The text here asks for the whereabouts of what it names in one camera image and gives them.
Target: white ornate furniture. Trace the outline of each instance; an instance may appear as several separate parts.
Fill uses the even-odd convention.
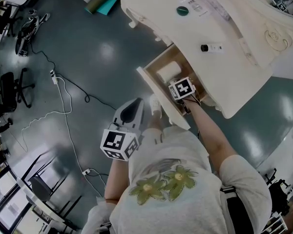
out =
[[[293,44],[293,17],[265,0],[217,0],[232,18],[226,21],[205,0],[195,2],[206,13],[193,10],[188,1],[121,0],[121,4],[132,28],[141,22],[154,31],[156,40],[174,43],[172,47],[183,54],[204,89],[201,100],[230,118],[266,83],[273,73],[271,63]],[[180,16],[176,12],[179,6],[187,7],[189,14]],[[223,44],[223,54],[200,49],[202,44],[217,42]],[[167,58],[173,59],[169,49],[138,71],[171,121],[188,129],[183,110],[155,75],[163,67],[161,59]]]

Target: office chair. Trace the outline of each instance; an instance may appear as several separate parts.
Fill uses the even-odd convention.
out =
[[[7,9],[0,7],[0,10],[4,10],[3,15],[0,16],[0,34],[2,34],[7,24],[10,24],[7,35],[10,36],[9,32],[11,31],[12,36],[15,37],[15,34],[13,33],[14,23],[18,20],[21,20],[22,17],[10,18],[12,13],[12,6],[9,6]]]
[[[23,90],[26,88],[34,88],[35,84],[30,84],[28,86],[22,87],[23,74],[27,71],[27,68],[21,70],[20,79],[14,80],[14,75],[12,72],[6,73],[0,78],[0,96],[2,104],[9,109],[10,112],[14,111],[17,107],[17,102],[20,103],[20,97],[25,103],[27,108],[30,108],[31,105],[27,104]]]
[[[275,180],[275,173],[277,172],[277,169],[274,168],[273,170],[274,170],[273,175],[270,178],[268,178],[268,174],[265,174],[265,177],[267,179],[267,182],[266,182],[267,185],[272,185],[272,182]]]
[[[281,185],[285,184],[284,180],[279,180],[269,187],[270,195],[272,197],[272,212],[281,213],[283,216],[289,213],[287,195],[283,192]]]

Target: yellow flower graphic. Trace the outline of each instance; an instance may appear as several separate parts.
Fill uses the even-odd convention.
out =
[[[165,201],[166,199],[161,192],[165,185],[165,181],[156,181],[156,178],[157,175],[137,181],[137,186],[130,190],[129,195],[138,195],[139,205],[143,205],[150,197],[156,200]]]
[[[195,177],[196,175],[196,172],[191,172],[190,169],[187,170],[181,165],[176,167],[176,171],[164,173],[163,176],[169,179],[168,184],[164,187],[165,191],[169,191],[169,200],[174,201],[185,186],[189,189],[193,188],[196,183],[190,177]]]

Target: short sleeve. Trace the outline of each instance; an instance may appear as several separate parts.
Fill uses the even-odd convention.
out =
[[[219,175],[224,186],[236,188],[254,233],[261,233],[272,213],[272,199],[264,179],[239,155],[226,158],[220,166]]]
[[[93,207],[88,214],[88,220],[81,234],[96,234],[97,229],[107,222],[115,208],[115,204],[106,203],[105,200],[98,201],[98,205]]]

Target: open drawer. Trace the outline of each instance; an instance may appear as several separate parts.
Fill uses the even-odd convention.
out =
[[[168,89],[169,84],[164,84],[156,74],[158,70],[165,67],[172,61],[177,62],[181,67],[181,73],[175,78],[181,79],[184,77],[189,77],[192,84],[196,88],[195,96],[197,99],[200,101],[206,99],[208,95],[200,83],[198,77],[194,73],[187,59],[174,44],[171,45],[162,54],[160,54],[145,68],[139,67],[137,71],[157,96],[170,120],[179,127],[188,130],[190,126],[183,117],[183,115],[186,113],[185,109],[181,104],[176,103],[173,99]]]

